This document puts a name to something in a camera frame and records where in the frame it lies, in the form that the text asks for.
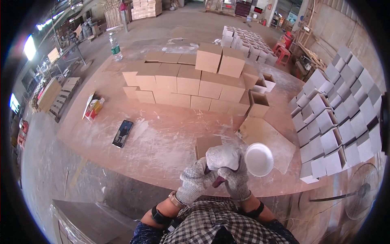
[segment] plastic water bottle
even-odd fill
[[[119,43],[113,37],[115,34],[115,31],[110,33],[110,44],[111,44],[111,52],[112,55],[114,55],[114,60],[115,61],[121,61],[122,60],[122,53],[121,53],[121,48],[119,47]]]

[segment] window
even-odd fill
[[[19,105],[20,104],[19,104],[18,100],[16,99],[15,95],[12,94],[11,99],[9,100],[9,106],[12,109],[12,111],[15,112],[15,114],[18,114],[18,112],[19,112]]]

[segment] stack of cardboard boxes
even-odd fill
[[[133,20],[138,20],[147,17],[155,17],[162,12],[162,0],[133,0],[131,17]]]
[[[249,30],[225,26],[222,32],[221,46],[241,50],[245,57],[274,66],[278,57],[264,42],[261,36]]]
[[[301,147],[301,180],[317,182],[381,151],[381,92],[342,46],[325,73],[316,70],[289,103]]]
[[[239,116],[262,117],[269,108],[264,93],[275,86],[272,75],[245,64],[239,50],[209,43],[201,43],[196,55],[149,52],[128,64],[123,76],[127,96],[140,102]]]

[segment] factory floor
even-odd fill
[[[213,42],[222,37],[224,25],[236,26],[259,33],[272,48],[283,35],[275,29],[251,22],[244,23],[244,18],[234,18],[204,12],[203,3],[189,3],[176,11],[164,11],[157,18],[133,21],[128,25],[129,32],[118,31],[115,36],[121,48],[132,48],[134,45],[166,44],[172,38],[180,45],[191,43]],[[80,68],[72,74],[87,81],[99,66],[111,55],[108,32],[103,33],[92,43],[79,45],[86,60],[92,65],[84,72]],[[290,65],[278,67],[281,72],[289,73]],[[28,207],[43,233],[52,243],[56,242],[50,210],[51,200],[76,202],[104,202],[132,219],[140,219],[146,211],[164,200],[171,190],[149,185],[109,169],[102,168],[93,162],[75,154],[67,148],[56,134],[61,121],[56,123],[43,112],[32,113],[26,108],[25,116],[29,132],[21,159],[21,183]],[[310,198],[331,197],[345,191],[346,180],[335,177],[335,183],[303,194],[261,198],[298,241],[304,243],[337,243],[341,236],[349,238],[351,228],[361,225],[358,221],[345,220],[342,201],[309,203]]]

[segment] hand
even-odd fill
[[[206,189],[217,178],[217,172],[211,171],[207,175],[207,161],[203,157],[195,162],[193,166],[187,167],[180,175],[183,185],[177,190],[176,198],[184,205],[190,206],[192,203],[206,192]]]
[[[251,192],[247,184],[249,177],[244,155],[240,155],[239,166],[236,172],[224,167],[218,170],[218,175],[226,179],[225,186],[233,200],[241,202],[249,199]]]

